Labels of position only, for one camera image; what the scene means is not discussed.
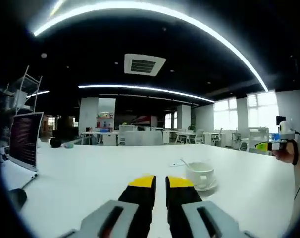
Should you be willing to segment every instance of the laptop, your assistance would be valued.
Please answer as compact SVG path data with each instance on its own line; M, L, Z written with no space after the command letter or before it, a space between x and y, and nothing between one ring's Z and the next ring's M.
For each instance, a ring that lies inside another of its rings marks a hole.
M37 143L43 112L15 115L10 132L8 160L1 172L8 190L24 188L37 176Z

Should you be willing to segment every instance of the saucer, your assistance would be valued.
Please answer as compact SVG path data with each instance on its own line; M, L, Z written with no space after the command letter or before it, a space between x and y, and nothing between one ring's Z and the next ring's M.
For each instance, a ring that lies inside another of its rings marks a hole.
M214 181L207 187L198 187L198 186L194 186L194 189L197 192L205 192L205 191L209 191L212 190L214 188L216 188L218 186L218 182L216 180L216 178L214 177Z

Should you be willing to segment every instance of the gray gripper base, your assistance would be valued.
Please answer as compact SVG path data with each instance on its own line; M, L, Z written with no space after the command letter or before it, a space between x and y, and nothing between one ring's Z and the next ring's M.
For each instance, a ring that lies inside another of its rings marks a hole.
M115 225L112 227L110 238L127 237L130 224L137 211L138 204L110 200L82 220L80 230L71 230L59 238L99 238L105 227L105 222L115 207L122 208Z
M193 238L209 238L207 227L199 213L204 211L208 220L216 230L217 237L222 238L254 238L249 232L241 232L238 223L227 213L210 201L194 202L182 205L183 211L191 227Z

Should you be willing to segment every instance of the white cup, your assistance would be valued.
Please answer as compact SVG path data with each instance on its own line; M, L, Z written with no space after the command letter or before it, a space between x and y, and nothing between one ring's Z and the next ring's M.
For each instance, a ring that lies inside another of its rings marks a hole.
M189 163L186 166L186 178L191 181L194 187L206 188L213 182L214 168L204 162Z

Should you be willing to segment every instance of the laptop screen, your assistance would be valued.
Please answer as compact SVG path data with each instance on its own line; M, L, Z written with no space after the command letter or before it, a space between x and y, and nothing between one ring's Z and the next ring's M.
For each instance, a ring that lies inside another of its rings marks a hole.
M43 113L14 116L10 132L9 156L36 166L37 140Z

